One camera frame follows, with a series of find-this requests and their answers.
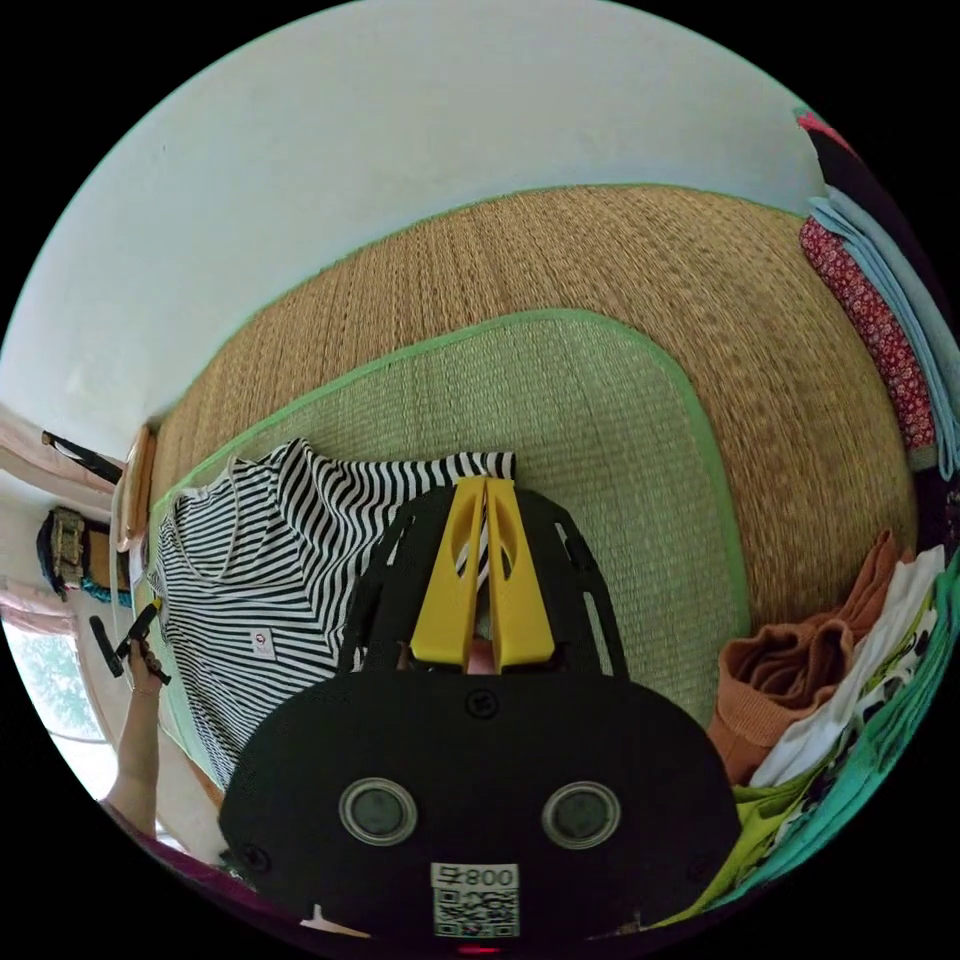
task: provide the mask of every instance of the shirt label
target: shirt label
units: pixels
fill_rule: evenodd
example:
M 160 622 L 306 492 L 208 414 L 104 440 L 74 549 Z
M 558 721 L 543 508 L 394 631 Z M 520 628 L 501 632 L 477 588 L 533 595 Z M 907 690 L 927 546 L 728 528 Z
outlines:
M 273 637 L 270 630 L 266 627 L 260 630 L 250 631 L 250 646 L 253 649 L 253 655 L 261 660 L 276 661 L 277 654 L 273 649 Z

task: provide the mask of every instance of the striped shirt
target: striped shirt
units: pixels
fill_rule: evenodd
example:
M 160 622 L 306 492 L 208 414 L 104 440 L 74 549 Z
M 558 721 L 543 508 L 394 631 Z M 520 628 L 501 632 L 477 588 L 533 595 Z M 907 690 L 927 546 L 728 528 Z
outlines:
M 459 477 L 513 474 L 508 453 L 346 462 L 295 440 L 177 497 L 151 584 L 222 788 L 257 726 L 336 672 L 353 587 L 397 508 Z

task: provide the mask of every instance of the qr code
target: qr code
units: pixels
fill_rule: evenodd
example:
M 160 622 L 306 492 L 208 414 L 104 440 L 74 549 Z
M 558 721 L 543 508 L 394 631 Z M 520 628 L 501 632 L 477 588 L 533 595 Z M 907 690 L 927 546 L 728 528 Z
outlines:
M 516 864 L 434 863 L 434 933 L 478 939 L 520 935 Z

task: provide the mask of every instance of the screw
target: screw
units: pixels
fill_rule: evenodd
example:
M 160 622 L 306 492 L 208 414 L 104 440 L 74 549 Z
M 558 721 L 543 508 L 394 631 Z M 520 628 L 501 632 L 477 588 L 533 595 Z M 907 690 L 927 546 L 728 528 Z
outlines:
M 270 869 L 270 858 L 266 851 L 261 850 L 253 843 L 245 843 L 240 851 L 240 856 L 254 873 L 266 873 Z
M 467 694 L 466 707 L 475 720 L 489 720 L 496 715 L 500 704 L 489 690 L 473 690 Z

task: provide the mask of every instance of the yellow clamp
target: yellow clamp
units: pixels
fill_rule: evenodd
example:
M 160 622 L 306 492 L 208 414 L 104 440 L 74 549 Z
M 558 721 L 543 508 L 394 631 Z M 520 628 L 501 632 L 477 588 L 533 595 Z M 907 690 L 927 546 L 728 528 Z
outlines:
M 546 663 L 553 635 L 512 480 L 469 477 L 454 491 L 440 549 L 420 608 L 411 653 L 420 663 L 466 672 L 476 626 L 477 577 L 484 511 L 490 568 L 494 667 Z M 466 562 L 458 562 L 466 549 Z

